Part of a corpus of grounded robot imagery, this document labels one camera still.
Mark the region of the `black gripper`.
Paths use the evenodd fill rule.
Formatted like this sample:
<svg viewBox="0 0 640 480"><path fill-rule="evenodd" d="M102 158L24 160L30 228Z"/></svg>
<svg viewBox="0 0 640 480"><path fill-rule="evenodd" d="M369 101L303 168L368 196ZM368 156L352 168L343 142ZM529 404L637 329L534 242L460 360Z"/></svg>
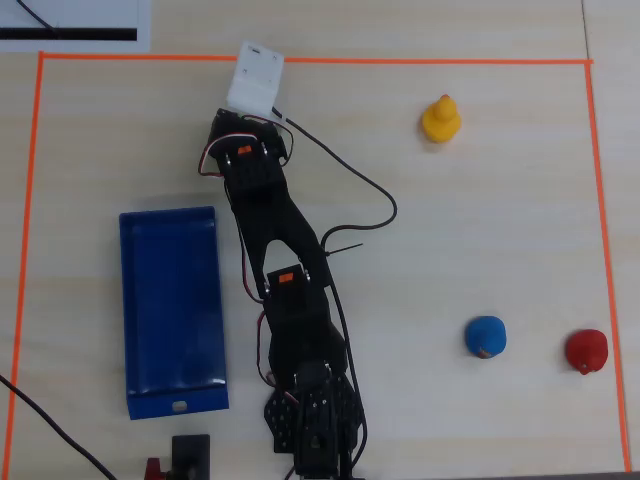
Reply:
<svg viewBox="0 0 640 480"><path fill-rule="evenodd" d="M288 152L277 122L220 108L212 121L208 142L230 134L253 135L259 142L264 143L269 151Z"/></svg>

